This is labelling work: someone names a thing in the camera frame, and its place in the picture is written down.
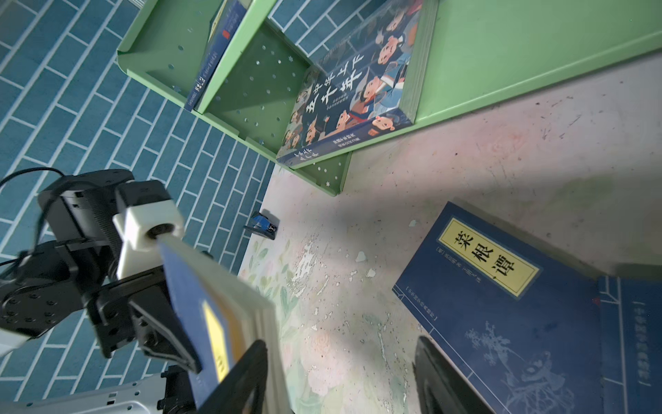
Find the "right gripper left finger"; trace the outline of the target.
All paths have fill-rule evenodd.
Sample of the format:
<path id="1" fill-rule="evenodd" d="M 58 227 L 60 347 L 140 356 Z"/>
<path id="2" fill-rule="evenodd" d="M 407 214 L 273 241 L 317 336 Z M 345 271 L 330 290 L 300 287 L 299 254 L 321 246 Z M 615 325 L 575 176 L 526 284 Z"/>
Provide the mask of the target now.
<path id="1" fill-rule="evenodd" d="M 201 414 L 260 414 L 267 391 L 268 352 L 255 341 L 198 410 Z"/>

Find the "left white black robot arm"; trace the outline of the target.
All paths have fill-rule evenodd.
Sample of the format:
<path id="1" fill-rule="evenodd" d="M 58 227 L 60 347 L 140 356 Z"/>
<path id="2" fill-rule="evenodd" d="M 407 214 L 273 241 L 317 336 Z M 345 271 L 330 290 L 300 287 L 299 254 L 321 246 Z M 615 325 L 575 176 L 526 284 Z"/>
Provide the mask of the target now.
<path id="1" fill-rule="evenodd" d="M 168 369 L 127 385 L 52 400 L 12 403 L 5 413 L 193 413 L 188 370 L 198 359 L 172 308 L 163 266 L 120 271 L 122 219 L 129 208 L 169 200 L 155 181 L 138 182 L 126 169 L 60 174 L 41 191 L 36 231 L 53 241 L 1 265 L 1 351 L 8 354 L 83 310 L 110 357 L 137 343 Z"/>

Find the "blue book yellow label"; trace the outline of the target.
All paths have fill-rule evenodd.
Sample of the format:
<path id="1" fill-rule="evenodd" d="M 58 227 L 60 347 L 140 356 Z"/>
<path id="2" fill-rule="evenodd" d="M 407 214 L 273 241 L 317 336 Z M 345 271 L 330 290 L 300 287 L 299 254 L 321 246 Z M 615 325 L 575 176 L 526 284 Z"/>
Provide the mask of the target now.
<path id="1" fill-rule="evenodd" d="M 210 21 L 210 34 L 198 76 L 191 89 L 184 110 L 193 112 L 204 95 L 229 43 L 243 21 L 252 1 L 223 1 Z"/>
<path id="2" fill-rule="evenodd" d="M 267 345 L 268 375 L 262 413 L 290 413 L 272 301 L 222 265 L 174 236 L 160 236 L 160 256 L 171 304 L 201 362 L 189 374 L 199 410 L 248 348 Z"/>

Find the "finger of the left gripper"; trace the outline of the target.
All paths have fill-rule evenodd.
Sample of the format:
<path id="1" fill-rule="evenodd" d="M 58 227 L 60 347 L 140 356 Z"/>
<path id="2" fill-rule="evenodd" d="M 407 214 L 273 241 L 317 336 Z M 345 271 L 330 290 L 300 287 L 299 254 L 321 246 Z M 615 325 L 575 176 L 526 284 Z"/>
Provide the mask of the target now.
<path id="1" fill-rule="evenodd" d="M 199 374 L 201 362 L 167 297 L 131 297 L 129 314 L 141 350 Z"/>

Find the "illustrated cartoon cover book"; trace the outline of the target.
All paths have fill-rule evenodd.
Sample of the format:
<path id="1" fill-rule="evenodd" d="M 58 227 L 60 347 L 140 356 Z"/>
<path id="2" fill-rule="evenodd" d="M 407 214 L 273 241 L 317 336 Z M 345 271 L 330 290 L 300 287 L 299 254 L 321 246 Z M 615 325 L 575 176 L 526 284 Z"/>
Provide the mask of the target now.
<path id="1" fill-rule="evenodd" d="M 300 166 L 415 122 L 439 2 L 387 1 L 306 74 L 277 154 Z"/>

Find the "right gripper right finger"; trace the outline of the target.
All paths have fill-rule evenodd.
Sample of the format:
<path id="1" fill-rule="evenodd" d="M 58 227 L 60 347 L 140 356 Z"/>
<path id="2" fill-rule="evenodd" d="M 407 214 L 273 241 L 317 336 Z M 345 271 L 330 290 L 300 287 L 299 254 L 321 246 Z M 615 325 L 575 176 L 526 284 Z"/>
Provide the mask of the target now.
<path id="1" fill-rule="evenodd" d="M 493 413 L 426 336 L 417 340 L 413 369 L 422 414 Z"/>

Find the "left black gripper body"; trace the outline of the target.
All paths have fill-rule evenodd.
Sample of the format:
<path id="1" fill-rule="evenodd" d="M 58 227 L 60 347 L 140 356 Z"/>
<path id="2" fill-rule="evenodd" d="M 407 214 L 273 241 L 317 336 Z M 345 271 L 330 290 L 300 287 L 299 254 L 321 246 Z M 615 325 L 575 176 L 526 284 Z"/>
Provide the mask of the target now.
<path id="1" fill-rule="evenodd" d="M 117 279 L 122 241 L 112 222 L 116 188 L 137 181 L 111 169 L 62 175 L 38 194 L 36 228 L 52 241 L 1 265 L 1 351 L 8 354 L 39 338 L 77 311 L 85 311 L 105 356 L 138 342 L 129 314 L 131 297 L 167 297 L 163 264 Z"/>

